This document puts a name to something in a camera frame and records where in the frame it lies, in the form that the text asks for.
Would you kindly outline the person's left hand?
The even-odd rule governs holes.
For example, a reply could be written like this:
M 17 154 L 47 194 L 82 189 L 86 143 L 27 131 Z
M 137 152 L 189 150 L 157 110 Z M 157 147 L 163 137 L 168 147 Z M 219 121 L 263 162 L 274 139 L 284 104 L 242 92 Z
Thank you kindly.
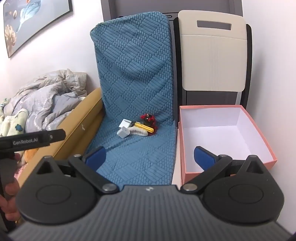
M 15 161 L 9 161 L 6 164 L 1 161 L 1 186 L 4 192 L 4 195 L 1 194 L 1 211 L 7 221 L 13 222 L 20 219 L 20 212 L 16 206 L 16 195 L 20 190 L 20 185 L 14 177 L 16 170 L 12 172 L 7 166 L 10 166 L 11 163 L 17 163 L 20 159 L 20 154 L 15 153 Z

